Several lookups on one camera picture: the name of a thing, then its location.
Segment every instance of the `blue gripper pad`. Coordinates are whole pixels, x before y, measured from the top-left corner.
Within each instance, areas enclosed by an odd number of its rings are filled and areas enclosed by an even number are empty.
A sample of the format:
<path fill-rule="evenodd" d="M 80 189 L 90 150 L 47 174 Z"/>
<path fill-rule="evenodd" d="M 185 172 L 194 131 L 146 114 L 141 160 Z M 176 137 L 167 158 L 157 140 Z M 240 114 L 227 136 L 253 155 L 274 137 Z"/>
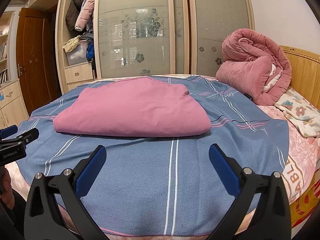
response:
<path fill-rule="evenodd" d="M 240 182 L 238 176 L 225 159 L 225 155 L 220 153 L 218 148 L 212 144 L 209 148 L 209 159 L 214 169 L 216 170 L 219 178 L 221 179 L 224 187 L 229 195 L 237 196 L 240 193 Z"/>
<path fill-rule="evenodd" d="M 18 132 L 18 127 L 14 124 L 9 126 L 8 128 L 4 128 L 0 130 L 0 139 L 7 138 Z"/>
<path fill-rule="evenodd" d="M 92 184 L 97 178 L 100 170 L 107 159 L 107 151 L 105 147 L 100 147 L 97 152 L 93 152 L 89 157 L 89 162 L 84 167 L 75 181 L 75 195 L 78 199 L 86 196 Z"/>

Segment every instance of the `hanging clothes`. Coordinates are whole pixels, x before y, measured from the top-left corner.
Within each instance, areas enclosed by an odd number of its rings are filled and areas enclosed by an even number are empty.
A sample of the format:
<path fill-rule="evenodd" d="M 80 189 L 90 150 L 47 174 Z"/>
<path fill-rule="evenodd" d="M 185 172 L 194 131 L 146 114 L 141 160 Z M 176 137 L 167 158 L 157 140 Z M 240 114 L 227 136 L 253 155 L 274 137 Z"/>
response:
<path fill-rule="evenodd" d="M 84 0 L 72 0 L 66 14 L 66 25 L 70 31 L 75 29 L 75 25 L 80 14 L 81 5 Z"/>
<path fill-rule="evenodd" d="M 83 6 L 84 6 L 84 4 L 85 4 L 86 1 L 87 1 L 87 0 L 84 0 L 84 1 L 83 1 L 82 6 L 81 6 L 81 10 L 83 9 Z M 91 27 L 93 27 L 92 15 L 90 16 L 87 24 L 85 25 L 85 28 L 87 29 L 87 31 L 90 30 Z"/>
<path fill-rule="evenodd" d="M 94 0 L 87 0 L 84 3 L 84 6 L 75 24 L 75 29 L 77 31 L 82 31 L 85 28 L 88 20 L 90 19 L 90 16 L 93 13 L 93 10 L 94 10 Z"/>

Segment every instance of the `screw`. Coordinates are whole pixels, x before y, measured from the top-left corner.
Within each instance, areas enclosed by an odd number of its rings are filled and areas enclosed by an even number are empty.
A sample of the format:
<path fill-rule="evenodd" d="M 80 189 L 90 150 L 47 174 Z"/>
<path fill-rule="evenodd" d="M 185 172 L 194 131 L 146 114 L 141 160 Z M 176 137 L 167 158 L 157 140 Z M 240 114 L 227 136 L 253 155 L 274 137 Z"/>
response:
<path fill-rule="evenodd" d="M 72 170 L 71 169 L 65 169 L 63 171 L 63 175 L 69 176 L 71 174 Z"/>
<path fill-rule="evenodd" d="M 277 171 L 275 171 L 275 172 L 273 173 L 273 175 L 274 175 L 276 178 L 280 178 L 280 177 L 281 177 L 280 172 L 277 172 Z"/>
<path fill-rule="evenodd" d="M 42 177 L 42 173 L 39 172 L 36 174 L 36 179 L 40 179 L 41 177 Z"/>
<path fill-rule="evenodd" d="M 250 168 L 244 168 L 243 172 L 247 175 L 250 175 L 252 173 L 252 170 Z"/>

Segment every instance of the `storage box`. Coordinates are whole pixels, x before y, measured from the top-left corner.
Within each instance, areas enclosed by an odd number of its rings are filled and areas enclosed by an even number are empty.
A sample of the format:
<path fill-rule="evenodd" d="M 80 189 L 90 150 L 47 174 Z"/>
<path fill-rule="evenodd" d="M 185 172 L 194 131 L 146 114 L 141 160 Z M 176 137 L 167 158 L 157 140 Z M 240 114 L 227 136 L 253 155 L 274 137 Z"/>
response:
<path fill-rule="evenodd" d="M 68 62 L 69 65 L 75 65 L 87 61 L 87 47 L 89 43 L 86 42 L 80 42 L 78 46 L 71 52 L 67 52 Z"/>

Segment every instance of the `white wall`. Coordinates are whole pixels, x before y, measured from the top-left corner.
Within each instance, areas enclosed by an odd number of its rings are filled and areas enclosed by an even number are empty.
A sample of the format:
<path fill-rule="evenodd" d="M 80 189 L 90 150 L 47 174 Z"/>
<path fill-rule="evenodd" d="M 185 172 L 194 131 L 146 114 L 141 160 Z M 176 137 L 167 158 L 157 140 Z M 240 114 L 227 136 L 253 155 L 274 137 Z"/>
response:
<path fill-rule="evenodd" d="M 257 32 L 320 54 L 320 25 L 305 0 L 252 0 L 252 6 Z"/>
<path fill-rule="evenodd" d="M 14 11 L 13 21 L 10 32 L 10 41 L 9 41 L 9 69 L 11 74 L 11 79 L 17 79 L 17 60 L 16 60 L 16 40 L 17 40 L 17 29 L 19 22 L 19 12 L 21 10 L 21 6 L 10 7 L 8 6 L 5 11 Z"/>

